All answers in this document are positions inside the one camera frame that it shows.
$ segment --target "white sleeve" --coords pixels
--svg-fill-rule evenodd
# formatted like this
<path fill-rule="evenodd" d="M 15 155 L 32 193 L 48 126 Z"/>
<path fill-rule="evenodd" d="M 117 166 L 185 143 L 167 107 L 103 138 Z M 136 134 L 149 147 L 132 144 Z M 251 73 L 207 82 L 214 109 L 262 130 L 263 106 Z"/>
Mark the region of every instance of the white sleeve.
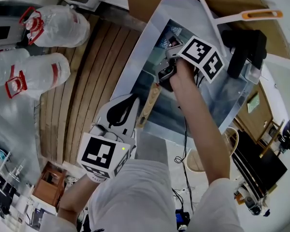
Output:
<path fill-rule="evenodd" d="M 77 232 L 76 226 L 71 222 L 56 217 L 51 214 L 44 213 L 42 218 L 42 223 L 40 227 L 40 232 Z"/>
<path fill-rule="evenodd" d="M 212 182 L 202 196 L 188 225 L 187 232 L 244 232 L 234 204 L 231 180 Z"/>

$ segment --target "black and white marker cube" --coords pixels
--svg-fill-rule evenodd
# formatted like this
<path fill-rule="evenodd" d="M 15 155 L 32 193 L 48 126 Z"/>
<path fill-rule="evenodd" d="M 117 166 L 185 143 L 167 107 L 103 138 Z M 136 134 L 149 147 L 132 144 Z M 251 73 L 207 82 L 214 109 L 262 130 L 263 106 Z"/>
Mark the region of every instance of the black and white marker cube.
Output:
<path fill-rule="evenodd" d="M 84 133 L 77 162 L 89 176 L 114 178 L 130 156 L 130 145 Z"/>
<path fill-rule="evenodd" d="M 178 55 L 196 66 L 209 83 L 213 82 L 224 67 L 217 48 L 196 36 L 190 38 Z"/>

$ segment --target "white cloth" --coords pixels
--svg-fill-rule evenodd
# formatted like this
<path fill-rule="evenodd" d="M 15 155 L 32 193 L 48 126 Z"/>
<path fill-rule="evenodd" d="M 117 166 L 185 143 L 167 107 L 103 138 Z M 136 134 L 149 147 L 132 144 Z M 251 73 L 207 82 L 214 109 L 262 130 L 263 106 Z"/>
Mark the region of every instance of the white cloth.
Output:
<path fill-rule="evenodd" d="M 100 184 L 88 204 L 90 228 L 105 232 L 175 232 L 176 217 L 168 167 L 130 159 L 113 180 Z M 40 232 L 76 232 L 70 222 L 45 214 Z M 188 232 L 242 232 L 231 182 L 214 181 L 203 195 Z"/>

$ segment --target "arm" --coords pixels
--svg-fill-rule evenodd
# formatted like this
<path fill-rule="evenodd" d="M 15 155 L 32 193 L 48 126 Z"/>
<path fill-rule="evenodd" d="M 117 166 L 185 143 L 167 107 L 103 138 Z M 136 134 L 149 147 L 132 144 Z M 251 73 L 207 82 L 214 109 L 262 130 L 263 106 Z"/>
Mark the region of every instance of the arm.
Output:
<path fill-rule="evenodd" d="M 99 183 L 93 182 L 87 174 L 64 192 L 58 210 L 58 217 L 76 224 L 79 213 L 83 210 Z"/>
<path fill-rule="evenodd" d="M 170 79 L 176 99 L 187 120 L 209 184 L 230 178 L 230 158 L 217 125 L 214 123 L 193 78 L 193 68 L 183 59 Z"/>

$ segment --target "wooden floor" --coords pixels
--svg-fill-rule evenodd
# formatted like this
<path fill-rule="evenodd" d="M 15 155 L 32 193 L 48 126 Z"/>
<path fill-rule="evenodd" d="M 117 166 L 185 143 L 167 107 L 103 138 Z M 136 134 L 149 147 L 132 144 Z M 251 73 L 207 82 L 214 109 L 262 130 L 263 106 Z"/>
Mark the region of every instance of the wooden floor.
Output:
<path fill-rule="evenodd" d="M 87 15 L 91 37 L 77 48 L 53 47 L 70 62 L 71 75 L 41 96 L 42 155 L 76 163 L 83 132 L 109 101 L 140 33 Z"/>

